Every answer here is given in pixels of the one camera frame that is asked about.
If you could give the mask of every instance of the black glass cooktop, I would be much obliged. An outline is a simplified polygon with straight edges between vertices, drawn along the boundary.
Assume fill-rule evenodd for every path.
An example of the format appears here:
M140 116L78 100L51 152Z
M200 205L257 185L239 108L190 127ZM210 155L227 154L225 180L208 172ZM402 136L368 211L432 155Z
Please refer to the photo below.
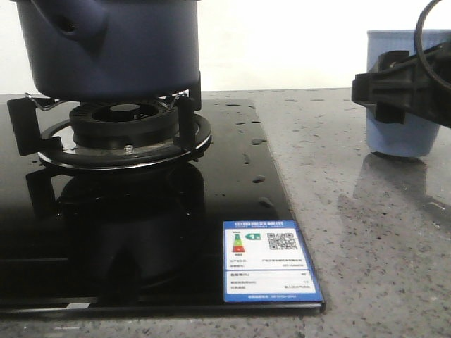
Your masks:
M224 222L293 220L252 102L204 102L201 115L211 123L213 141L198 161L74 175L46 168L37 154L19 156L6 99L0 105L0 314L324 307L322 296L225 300ZM41 130L65 120L70 105L40 111ZM233 252L242 240L235 237Z

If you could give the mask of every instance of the water droplet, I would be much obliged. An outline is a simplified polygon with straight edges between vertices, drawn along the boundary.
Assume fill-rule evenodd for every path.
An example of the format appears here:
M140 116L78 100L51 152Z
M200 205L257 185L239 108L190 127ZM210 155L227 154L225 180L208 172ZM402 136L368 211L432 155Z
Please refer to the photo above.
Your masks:
M271 202L268 197L260 197L259 198L259 204L261 206L264 206L265 208L268 208L268 209L274 208L273 202Z
M439 208L441 211L445 211L446 210L443 206L441 206L440 204L437 204L436 202L429 202L428 204Z
M243 154L243 156L245 157L245 164L250 164L251 158L250 158L249 154Z
M252 145L258 146L258 145L262 144L263 142L266 142L266 140L265 139L253 139Z
M253 183L262 183L264 182L266 179L266 177L264 177L263 175L257 175L252 181Z

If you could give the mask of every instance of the pot handle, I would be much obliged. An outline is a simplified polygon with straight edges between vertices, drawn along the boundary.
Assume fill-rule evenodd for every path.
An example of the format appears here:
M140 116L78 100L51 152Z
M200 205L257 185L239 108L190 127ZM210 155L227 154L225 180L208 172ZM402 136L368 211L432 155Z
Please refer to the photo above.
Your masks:
M82 41L103 32L107 13L96 0L31 0L67 39Z

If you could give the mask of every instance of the gas burner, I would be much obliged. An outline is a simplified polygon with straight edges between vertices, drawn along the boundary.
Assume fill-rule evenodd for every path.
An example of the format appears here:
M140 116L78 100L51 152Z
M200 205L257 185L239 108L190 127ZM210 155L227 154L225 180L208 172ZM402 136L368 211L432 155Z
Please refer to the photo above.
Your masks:
M178 132L177 109L157 100L87 103L70 112L76 144L95 149L137 148L160 143Z
M199 104L188 96L83 103L70 120L40 134L36 107L51 99L8 103L21 155L38 153L45 165L73 170L142 168L199 158L211 143L208 121L194 113Z

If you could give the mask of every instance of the black cable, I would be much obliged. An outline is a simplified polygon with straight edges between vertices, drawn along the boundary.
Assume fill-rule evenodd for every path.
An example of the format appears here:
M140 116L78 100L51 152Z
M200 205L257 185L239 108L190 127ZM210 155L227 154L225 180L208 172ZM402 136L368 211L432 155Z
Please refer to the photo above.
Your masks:
M451 83L445 81L441 78L435 71L432 69L431 64L427 61L426 56L424 55L423 50L423 26L424 21L436 4L438 4L441 0L432 0L425 9L421 12L418 22L416 23L415 35L414 35L414 43L415 43L415 53L418 56L421 66L426 71L426 74L441 87L449 90L451 92Z

